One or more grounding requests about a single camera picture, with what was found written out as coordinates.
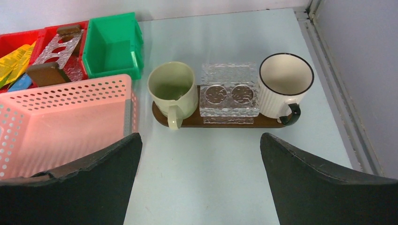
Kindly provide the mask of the brown wooden toothbrush holder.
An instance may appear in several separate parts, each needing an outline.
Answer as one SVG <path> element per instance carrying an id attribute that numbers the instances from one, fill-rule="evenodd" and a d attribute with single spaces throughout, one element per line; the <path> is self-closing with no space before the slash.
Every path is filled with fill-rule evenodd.
<path id="1" fill-rule="evenodd" d="M 45 87 L 71 82 L 63 68 L 83 35 L 79 24 L 62 26 L 44 48 L 26 74 L 38 87 Z"/>

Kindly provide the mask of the red bin with holder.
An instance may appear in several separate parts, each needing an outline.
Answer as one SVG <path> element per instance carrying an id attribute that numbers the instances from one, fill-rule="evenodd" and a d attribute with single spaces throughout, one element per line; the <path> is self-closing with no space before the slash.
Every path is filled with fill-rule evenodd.
<path id="1" fill-rule="evenodd" d="M 88 20 L 81 21 L 81 22 L 75 22 L 75 23 L 69 23 L 69 24 L 49 26 L 49 27 L 45 27 L 45 28 L 41 29 L 38 33 L 38 39 L 36 41 L 36 44 L 35 44 L 35 47 L 33 50 L 33 54 L 31 56 L 31 59 L 29 62 L 29 67 L 35 62 L 35 60 L 45 49 L 47 44 L 53 39 L 53 37 L 56 35 L 57 29 L 59 27 L 74 26 L 77 24 L 83 30 L 83 35 L 81 37 L 79 44 L 76 46 L 74 52 L 72 53 L 71 57 L 69 58 L 68 62 L 65 65 L 65 67 L 63 68 L 63 71 L 73 82 L 88 79 L 87 72 L 86 72 L 86 70 L 84 68 L 84 64 L 82 62 L 82 55 L 83 55 L 84 44 L 85 44 L 85 39 L 86 39 L 86 34 L 87 34 L 87 27 L 89 24 Z"/>

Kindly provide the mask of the pink perforated basket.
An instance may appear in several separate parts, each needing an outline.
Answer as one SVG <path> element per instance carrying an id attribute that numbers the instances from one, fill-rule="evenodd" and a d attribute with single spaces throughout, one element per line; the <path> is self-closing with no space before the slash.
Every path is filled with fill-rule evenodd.
<path id="1" fill-rule="evenodd" d="M 136 132 L 136 100 L 128 75 L 2 93 L 0 178 L 31 177 Z"/>

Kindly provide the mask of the clear textured toothbrush holder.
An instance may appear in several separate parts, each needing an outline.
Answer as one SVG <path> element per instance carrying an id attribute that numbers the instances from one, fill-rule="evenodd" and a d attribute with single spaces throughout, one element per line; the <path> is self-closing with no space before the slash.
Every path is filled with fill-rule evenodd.
<path id="1" fill-rule="evenodd" d="M 253 124 L 259 116 L 256 63 L 202 65 L 199 113 L 204 124 Z"/>

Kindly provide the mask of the green bin far right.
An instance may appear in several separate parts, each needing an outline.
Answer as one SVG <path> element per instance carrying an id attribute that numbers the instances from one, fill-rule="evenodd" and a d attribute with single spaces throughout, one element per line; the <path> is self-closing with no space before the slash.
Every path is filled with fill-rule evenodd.
<path id="1" fill-rule="evenodd" d="M 143 44 L 134 12 L 91 19 L 82 56 L 88 78 L 127 74 L 141 79 Z"/>

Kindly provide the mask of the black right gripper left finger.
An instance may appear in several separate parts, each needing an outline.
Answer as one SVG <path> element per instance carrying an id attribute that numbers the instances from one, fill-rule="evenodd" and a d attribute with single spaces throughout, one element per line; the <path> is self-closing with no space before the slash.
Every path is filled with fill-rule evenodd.
<path id="1" fill-rule="evenodd" d="M 142 152 L 133 133 L 85 157 L 0 183 L 3 225 L 121 225 Z"/>

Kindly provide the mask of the white mug dark rim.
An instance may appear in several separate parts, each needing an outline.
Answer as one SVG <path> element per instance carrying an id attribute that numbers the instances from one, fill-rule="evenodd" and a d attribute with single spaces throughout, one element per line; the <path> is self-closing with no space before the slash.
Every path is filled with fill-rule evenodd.
<path id="1" fill-rule="evenodd" d="M 275 53 L 265 58 L 258 75 L 258 104 L 262 115 L 290 126 L 301 116 L 300 101 L 314 83 L 314 70 L 302 57 Z"/>

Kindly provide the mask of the red bin with toothpaste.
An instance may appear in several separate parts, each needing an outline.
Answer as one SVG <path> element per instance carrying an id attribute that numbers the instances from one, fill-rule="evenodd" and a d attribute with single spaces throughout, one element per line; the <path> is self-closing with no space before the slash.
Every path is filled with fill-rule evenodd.
<path id="1" fill-rule="evenodd" d="M 42 29 L 28 30 L 15 33 L 1 34 L 0 36 L 0 57 L 3 57 L 12 51 L 16 50 L 18 47 L 24 44 L 33 44 L 36 42 L 28 67 L 34 63 L 36 58 L 40 55 L 39 47 L 41 44 L 41 35 L 43 34 Z"/>

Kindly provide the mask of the brown wooden oval tray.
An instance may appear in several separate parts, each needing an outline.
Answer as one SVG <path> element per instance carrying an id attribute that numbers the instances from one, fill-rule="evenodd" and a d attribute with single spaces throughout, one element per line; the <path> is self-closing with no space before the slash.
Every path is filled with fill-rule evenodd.
<path id="1" fill-rule="evenodd" d="M 277 119 L 257 111 L 254 88 L 240 84 L 197 86 L 199 103 L 195 112 L 183 120 L 184 128 L 282 128 Z"/>

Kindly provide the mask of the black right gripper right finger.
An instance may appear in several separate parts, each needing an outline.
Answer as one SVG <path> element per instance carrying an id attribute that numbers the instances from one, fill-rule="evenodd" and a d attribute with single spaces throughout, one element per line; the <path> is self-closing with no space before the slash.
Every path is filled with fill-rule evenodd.
<path id="1" fill-rule="evenodd" d="M 397 224 L 396 179 L 335 164 L 270 133 L 260 151 L 280 224 Z"/>

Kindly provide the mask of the light green mug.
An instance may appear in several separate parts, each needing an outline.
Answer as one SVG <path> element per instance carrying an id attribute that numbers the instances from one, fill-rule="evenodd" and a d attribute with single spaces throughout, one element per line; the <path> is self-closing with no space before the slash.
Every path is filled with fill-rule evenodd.
<path id="1" fill-rule="evenodd" d="M 179 61 L 161 64 L 149 74 L 148 92 L 172 130 L 178 130 L 198 107 L 195 81 L 193 69 Z"/>

